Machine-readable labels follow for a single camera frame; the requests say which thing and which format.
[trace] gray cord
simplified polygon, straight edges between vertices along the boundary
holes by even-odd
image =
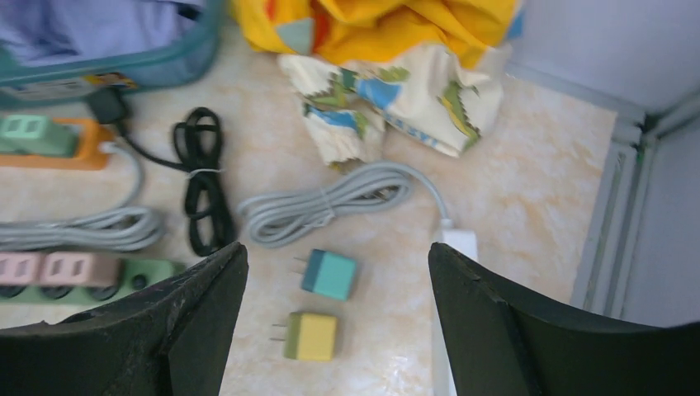
[[[105,142],[104,153],[126,158],[134,168],[136,182],[129,195],[115,209],[76,219],[0,223],[0,251],[80,247],[116,252],[132,252],[156,243],[164,234],[162,216],[151,208],[127,206],[140,193],[144,169],[128,150]]]
[[[413,191],[410,176],[422,182],[437,202],[443,224],[450,224],[438,189],[419,171],[391,161],[355,169],[332,186],[308,191],[273,192],[239,204],[253,240],[265,248],[279,248],[327,225],[333,218],[378,212],[404,202]],[[378,196],[388,191],[387,196]]]

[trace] purple cloth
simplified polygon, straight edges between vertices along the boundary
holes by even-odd
[[[0,45],[25,66],[134,54],[173,43],[205,0],[0,0]]]

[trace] coiled black cable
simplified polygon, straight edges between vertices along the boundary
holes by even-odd
[[[211,121],[211,124],[202,123],[207,119]],[[219,177],[219,172],[221,172],[219,161],[224,147],[224,134],[221,129],[221,121],[216,113],[206,107],[197,107],[183,122],[178,122],[173,126],[173,147],[180,163],[155,157],[141,148],[130,137],[129,129],[123,120],[115,122],[115,127],[124,141],[138,154],[158,165],[170,167],[189,175],[190,181],[185,191],[183,211],[190,220],[190,247],[196,255],[209,256],[236,240],[238,234],[234,219],[229,211]],[[209,149],[206,149],[203,135],[208,132],[214,135],[214,142]],[[199,210],[199,203],[203,195],[206,195],[209,205],[203,210]],[[209,219],[211,222],[211,237],[208,243],[202,240],[199,229],[199,223],[204,219]]]

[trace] cable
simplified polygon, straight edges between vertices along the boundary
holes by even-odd
[[[0,251],[70,246],[133,252],[156,243],[165,234],[163,218],[158,212],[143,206],[127,206],[144,183],[144,171],[136,157],[113,142],[101,144],[100,149],[121,155],[133,166],[136,182],[126,199],[115,209],[76,219],[0,223]]]
[[[401,204],[413,191],[410,176],[422,182],[435,198],[441,224],[452,224],[445,202],[428,178],[408,165],[391,161],[359,167],[327,188],[254,196],[241,202],[236,213],[246,219],[246,229],[254,243],[279,248],[327,225],[333,218],[378,212]],[[384,191],[388,195],[380,197]]]
[[[213,125],[202,124],[204,119],[211,119]],[[167,161],[141,148],[131,139],[129,130],[123,120],[114,122],[119,135],[138,154],[146,159],[171,169],[185,172],[190,181],[187,184],[183,211],[189,218],[189,239],[192,251],[200,257],[206,257],[218,251],[237,238],[233,216],[226,202],[224,189],[219,179],[221,151],[224,145],[224,134],[221,130],[219,117],[213,111],[198,107],[187,116],[184,122],[173,127],[173,147],[180,163]],[[212,132],[215,141],[211,149],[205,150],[203,132]],[[199,202],[206,196],[209,205],[198,210]],[[203,219],[211,222],[211,238],[208,243],[202,241],[198,223]]]

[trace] blue plastic bin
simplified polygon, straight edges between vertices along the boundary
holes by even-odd
[[[71,64],[23,67],[0,48],[0,109],[75,101],[104,79],[127,93],[189,83],[211,66],[225,16],[225,0],[208,0],[197,24],[168,46]]]

